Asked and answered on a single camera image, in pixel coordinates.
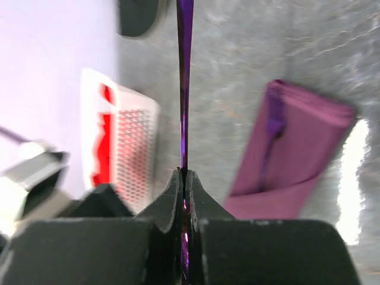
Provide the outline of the purple cloth napkin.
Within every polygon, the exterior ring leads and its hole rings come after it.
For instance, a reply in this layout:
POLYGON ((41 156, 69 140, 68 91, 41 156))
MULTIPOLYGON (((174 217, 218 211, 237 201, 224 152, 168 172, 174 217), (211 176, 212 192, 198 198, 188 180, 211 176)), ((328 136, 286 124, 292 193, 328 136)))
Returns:
POLYGON ((265 89, 283 92, 286 127, 273 145, 259 192, 261 163, 268 142, 268 99, 264 94, 255 126, 224 208, 239 219, 293 219, 298 216, 338 144, 353 125, 356 111, 283 80, 265 89))

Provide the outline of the purple spoon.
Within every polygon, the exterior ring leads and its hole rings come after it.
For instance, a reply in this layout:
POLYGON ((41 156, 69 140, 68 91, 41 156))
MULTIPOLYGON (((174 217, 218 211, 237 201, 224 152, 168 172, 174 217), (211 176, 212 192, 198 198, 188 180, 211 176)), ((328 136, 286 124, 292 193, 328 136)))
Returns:
POLYGON ((182 284, 190 283, 188 246, 188 206, 186 199, 186 175, 188 173, 188 127, 189 127, 189 83, 191 69, 192 26, 194 0, 176 1, 179 48, 179 88, 180 88, 180 171, 182 175, 182 284))

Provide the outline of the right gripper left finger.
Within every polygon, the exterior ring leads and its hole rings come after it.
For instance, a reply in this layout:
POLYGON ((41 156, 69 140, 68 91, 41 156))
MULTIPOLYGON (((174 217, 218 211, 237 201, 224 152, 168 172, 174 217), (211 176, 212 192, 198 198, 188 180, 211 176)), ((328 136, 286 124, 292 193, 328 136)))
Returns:
POLYGON ((133 215, 102 184, 66 217, 31 221, 1 253, 2 284, 177 284, 182 174, 133 215))

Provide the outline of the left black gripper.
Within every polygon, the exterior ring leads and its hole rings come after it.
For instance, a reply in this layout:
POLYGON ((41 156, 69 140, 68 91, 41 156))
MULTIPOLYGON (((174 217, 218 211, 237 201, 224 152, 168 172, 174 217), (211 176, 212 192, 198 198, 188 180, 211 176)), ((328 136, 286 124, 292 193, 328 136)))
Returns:
POLYGON ((29 192, 21 221, 55 217, 134 216, 108 183, 92 188, 81 199, 71 199, 65 191, 54 188, 62 172, 59 170, 29 192))

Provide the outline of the purple fork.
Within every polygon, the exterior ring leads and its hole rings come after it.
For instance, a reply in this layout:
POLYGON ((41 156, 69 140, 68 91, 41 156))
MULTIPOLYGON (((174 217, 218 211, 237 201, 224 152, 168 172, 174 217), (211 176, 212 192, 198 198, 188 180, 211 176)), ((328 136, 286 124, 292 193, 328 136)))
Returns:
POLYGON ((268 173, 268 165, 270 161, 273 145, 279 139, 286 127, 285 104, 283 102, 283 92, 277 87, 269 87, 265 93, 268 99, 268 115, 267 115, 267 135, 268 142, 261 163, 259 176, 259 192, 265 191, 265 178, 268 173))

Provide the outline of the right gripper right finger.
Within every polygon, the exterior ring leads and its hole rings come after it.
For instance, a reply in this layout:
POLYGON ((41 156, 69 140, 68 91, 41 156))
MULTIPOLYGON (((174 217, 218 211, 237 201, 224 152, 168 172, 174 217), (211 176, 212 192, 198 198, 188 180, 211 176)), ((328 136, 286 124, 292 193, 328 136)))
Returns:
POLYGON ((187 284, 359 284, 336 229, 318 220, 238 220, 185 182, 187 284))

